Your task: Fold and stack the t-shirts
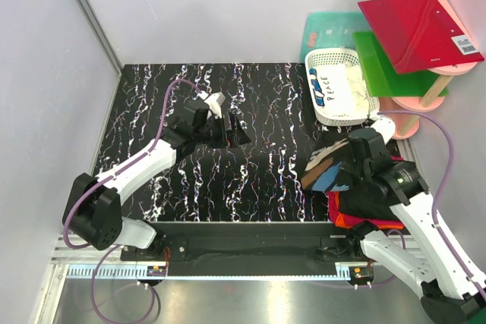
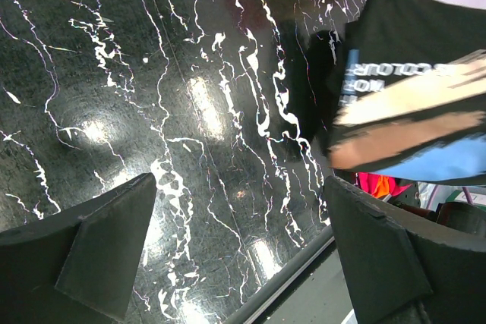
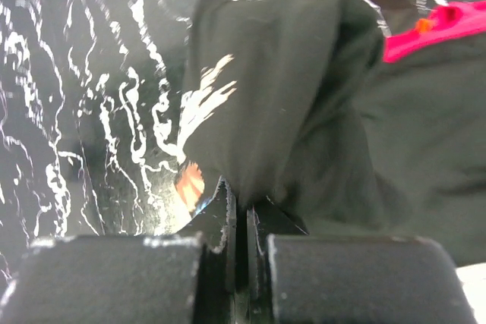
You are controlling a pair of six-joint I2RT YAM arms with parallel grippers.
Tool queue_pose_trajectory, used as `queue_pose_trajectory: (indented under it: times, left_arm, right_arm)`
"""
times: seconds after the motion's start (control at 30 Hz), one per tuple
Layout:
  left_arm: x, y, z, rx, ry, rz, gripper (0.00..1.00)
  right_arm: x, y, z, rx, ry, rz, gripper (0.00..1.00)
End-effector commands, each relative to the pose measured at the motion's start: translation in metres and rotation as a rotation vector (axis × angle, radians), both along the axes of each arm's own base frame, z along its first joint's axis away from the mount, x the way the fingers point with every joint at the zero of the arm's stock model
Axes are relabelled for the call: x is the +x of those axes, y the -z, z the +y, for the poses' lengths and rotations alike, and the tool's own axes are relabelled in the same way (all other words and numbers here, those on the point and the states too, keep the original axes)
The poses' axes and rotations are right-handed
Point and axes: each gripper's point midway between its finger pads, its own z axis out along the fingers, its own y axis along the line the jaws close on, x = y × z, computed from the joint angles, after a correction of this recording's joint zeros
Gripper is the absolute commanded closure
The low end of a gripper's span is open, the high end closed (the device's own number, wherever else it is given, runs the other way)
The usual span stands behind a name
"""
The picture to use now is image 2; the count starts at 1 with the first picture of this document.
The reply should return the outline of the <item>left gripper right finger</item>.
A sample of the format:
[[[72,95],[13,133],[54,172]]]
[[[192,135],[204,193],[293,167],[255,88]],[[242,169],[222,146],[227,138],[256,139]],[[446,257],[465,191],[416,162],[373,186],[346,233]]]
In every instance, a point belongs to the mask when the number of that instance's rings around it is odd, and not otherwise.
[[[324,198],[359,323],[483,323],[485,212],[378,200],[337,177]]]

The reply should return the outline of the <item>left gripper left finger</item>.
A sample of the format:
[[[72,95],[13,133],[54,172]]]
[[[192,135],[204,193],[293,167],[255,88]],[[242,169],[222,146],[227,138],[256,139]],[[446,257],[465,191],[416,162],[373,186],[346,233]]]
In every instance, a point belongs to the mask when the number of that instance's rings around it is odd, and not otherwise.
[[[124,320],[156,199],[145,173],[1,233],[3,323]]]

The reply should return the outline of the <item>black t shirt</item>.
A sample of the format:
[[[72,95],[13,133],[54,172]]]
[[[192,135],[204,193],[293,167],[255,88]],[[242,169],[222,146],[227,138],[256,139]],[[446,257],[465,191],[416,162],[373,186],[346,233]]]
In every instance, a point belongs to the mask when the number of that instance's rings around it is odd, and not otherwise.
[[[485,183],[485,12],[367,0],[335,56],[308,50],[329,167],[448,185]]]

